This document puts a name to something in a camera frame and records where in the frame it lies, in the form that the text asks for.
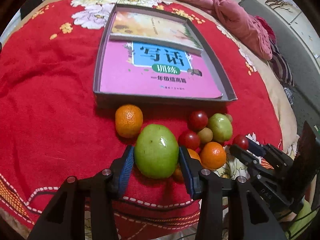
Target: gray carpet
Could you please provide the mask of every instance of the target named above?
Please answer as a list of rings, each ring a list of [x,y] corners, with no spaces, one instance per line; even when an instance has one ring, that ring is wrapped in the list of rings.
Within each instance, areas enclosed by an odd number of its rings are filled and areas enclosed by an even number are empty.
[[[242,0],[239,5],[247,13],[264,18],[276,34],[278,48],[294,77],[295,87],[290,89],[294,96],[292,109],[298,134],[301,134],[305,120],[312,126],[320,126],[320,75],[309,53],[288,25],[265,5],[257,0]]]

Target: book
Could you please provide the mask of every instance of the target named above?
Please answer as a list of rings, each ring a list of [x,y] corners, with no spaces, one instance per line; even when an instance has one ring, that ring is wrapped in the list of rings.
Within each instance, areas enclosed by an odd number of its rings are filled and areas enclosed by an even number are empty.
[[[197,55],[202,51],[186,24],[141,13],[116,12],[110,39],[152,43]]]
[[[201,56],[136,41],[108,41],[100,92],[174,98],[220,98]]]

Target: fruit pile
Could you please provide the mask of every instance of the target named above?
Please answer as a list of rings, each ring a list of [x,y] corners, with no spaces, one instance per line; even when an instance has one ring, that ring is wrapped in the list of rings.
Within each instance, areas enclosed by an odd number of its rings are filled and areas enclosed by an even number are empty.
[[[199,160],[209,170],[222,167],[227,154],[222,143],[232,137],[232,117],[229,114],[214,114],[208,118],[204,111],[194,111],[189,117],[190,130],[184,131],[178,142],[165,126],[150,124],[142,131],[143,114],[139,107],[124,105],[116,111],[116,131],[124,138],[136,138],[134,162],[140,172],[153,179],[165,179],[170,176],[183,183],[178,163],[179,146],[185,146],[190,156]],[[248,149],[246,137],[238,135],[234,144]]]

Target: bed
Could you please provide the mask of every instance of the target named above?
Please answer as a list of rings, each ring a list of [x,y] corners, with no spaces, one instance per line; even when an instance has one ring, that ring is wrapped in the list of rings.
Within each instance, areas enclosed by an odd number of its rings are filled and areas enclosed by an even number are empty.
[[[199,8],[176,0],[121,1],[192,18],[238,96],[227,107],[206,111],[232,114],[235,135],[271,143],[294,158],[295,116],[266,60]],[[0,54],[0,134],[6,142],[0,164],[0,208],[23,237],[66,177],[93,176],[133,143],[116,136],[113,109],[95,107],[92,77],[103,23],[90,17],[102,12],[85,8],[95,5],[97,0],[46,0],[17,26]],[[181,108],[150,111],[151,107],[142,107],[144,126],[166,125],[176,137],[187,128],[187,114],[181,114]],[[247,176],[245,166],[231,159],[216,172],[230,178]],[[113,206],[119,238],[153,239],[195,225],[201,202],[190,199],[184,185],[171,178],[153,181],[134,170],[125,196]],[[88,239],[89,217],[88,204]]]

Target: green oval label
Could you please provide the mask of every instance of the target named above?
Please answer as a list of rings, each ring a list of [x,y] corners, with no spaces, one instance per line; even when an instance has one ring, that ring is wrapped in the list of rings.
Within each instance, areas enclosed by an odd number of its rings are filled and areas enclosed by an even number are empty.
[[[175,66],[163,65],[163,64],[153,64],[152,69],[158,73],[168,73],[168,74],[180,74],[180,69]]]

